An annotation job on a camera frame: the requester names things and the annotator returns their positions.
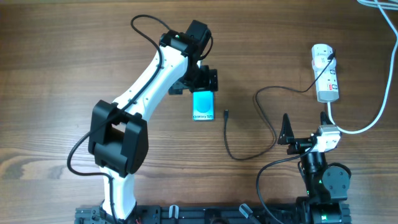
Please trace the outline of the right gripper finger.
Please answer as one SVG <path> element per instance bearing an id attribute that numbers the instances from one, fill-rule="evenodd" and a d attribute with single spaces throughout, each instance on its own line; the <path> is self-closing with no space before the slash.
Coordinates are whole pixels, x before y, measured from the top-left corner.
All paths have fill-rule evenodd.
<path id="1" fill-rule="evenodd" d="M 333 123 L 330 121 L 328 115 L 325 111 L 320 113 L 320 123 L 321 125 L 332 125 Z"/>
<path id="2" fill-rule="evenodd" d="M 290 119 L 287 113 L 283 115 L 282 127 L 277 143 L 280 145 L 292 144 L 294 142 L 294 133 L 291 127 Z"/>

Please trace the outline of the smartphone with teal screen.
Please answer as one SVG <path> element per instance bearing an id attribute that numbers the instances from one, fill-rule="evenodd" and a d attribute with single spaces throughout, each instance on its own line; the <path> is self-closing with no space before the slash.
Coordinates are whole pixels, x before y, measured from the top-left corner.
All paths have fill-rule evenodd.
<path id="1" fill-rule="evenodd" d="M 193 93 L 192 119 L 194 121 L 213 121 L 214 94 L 212 91 L 199 91 Z"/>

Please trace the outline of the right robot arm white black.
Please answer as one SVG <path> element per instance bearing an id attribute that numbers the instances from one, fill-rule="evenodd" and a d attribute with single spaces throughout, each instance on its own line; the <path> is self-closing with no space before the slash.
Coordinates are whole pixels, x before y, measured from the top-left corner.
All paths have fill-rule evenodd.
<path id="1" fill-rule="evenodd" d="M 300 158 L 299 172 L 307 190 L 306 197 L 296 199 L 300 223 L 351 223 L 348 199 L 351 171 L 343 164 L 327 163 L 326 153 L 334 150 L 341 139 L 336 125 L 320 115 L 321 125 L 307 138 L 294 136 L 288 114 L 282 118 L 277 143 L 288 145 L 288 155 Z"/>

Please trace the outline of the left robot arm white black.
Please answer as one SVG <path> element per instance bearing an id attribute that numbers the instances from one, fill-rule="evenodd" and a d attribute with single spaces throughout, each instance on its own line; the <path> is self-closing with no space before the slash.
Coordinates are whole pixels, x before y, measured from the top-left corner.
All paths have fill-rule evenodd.
<path id="1" fill-rule="evenodd" d="M 200 21 L 185 32 L 169 29 L 135 83 L 113 102 L 100 100 L 93 108 L 88 152 L 104 177 L 101 217 L 106 222 L 133 219 L 134 174 L 149 150 L 148 122 L 164 96 L 218 91 L 217 71 L 201 64 L 207 45 L 213 45 L 211 30 Z"/>

